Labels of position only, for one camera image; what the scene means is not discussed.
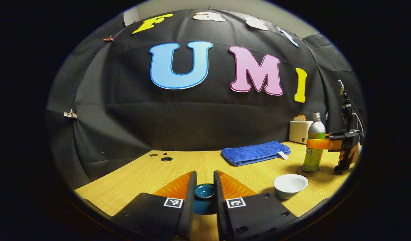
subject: hand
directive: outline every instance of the hand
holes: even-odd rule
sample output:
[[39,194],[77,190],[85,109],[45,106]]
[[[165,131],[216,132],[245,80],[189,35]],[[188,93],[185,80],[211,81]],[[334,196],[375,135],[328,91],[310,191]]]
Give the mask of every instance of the hand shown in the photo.
[[[353,155],[353,159],[351,159],[351,163],[355,163],[357,161],[357,159],[359,158],[359,154],[360,151],[362,150],[362,147],[360,146],[360,143],[357,142],[356,145],[354,145],[353,147],[351,147],[350,152],[348,154],[348,157],[351,157],[351,155]],[[340,151],[340,156],[339,156],[339,160],[344,159],[344,150]]]

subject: coaster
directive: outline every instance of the coaster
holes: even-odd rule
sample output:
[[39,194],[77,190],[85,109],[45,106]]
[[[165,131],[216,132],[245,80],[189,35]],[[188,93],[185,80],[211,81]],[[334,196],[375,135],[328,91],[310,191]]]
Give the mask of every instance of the coaster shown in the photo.
[[319,172],[320,172],[320,167],[317,168],[316,171],[304,171],[302,169],[302,166],[299,166],[299,167],[296,168],[296,173],[300,174],[301,176],[304,176],[304,177],[314,177],[317,174],[319,174]]

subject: white bowl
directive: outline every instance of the white bowl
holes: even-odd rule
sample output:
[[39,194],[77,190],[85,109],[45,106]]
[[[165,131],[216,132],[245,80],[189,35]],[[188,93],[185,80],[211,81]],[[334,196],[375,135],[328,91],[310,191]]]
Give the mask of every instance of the white bowl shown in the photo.
[[274,180],[274,192],[280,199],[289,199],[307,186],[308,179],[298,174],[286,174]]

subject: bottle cap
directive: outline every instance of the bottle cap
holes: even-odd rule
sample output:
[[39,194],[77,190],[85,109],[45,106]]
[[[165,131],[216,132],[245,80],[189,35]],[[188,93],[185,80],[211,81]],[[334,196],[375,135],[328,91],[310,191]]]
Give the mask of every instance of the bottle cap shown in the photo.
[[320,113],[319,112],[314,113],[313,119],[320,119]]

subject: towel tag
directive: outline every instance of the towel tag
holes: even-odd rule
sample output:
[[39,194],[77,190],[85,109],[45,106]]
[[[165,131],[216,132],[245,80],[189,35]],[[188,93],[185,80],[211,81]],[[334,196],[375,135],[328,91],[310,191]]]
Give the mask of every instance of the towel tag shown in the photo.
[[277,154],[280,154],[281,157],[283,157],[283,159],[287,160],[288,157],[286,154],[284,154],[282,151],[277,152]]

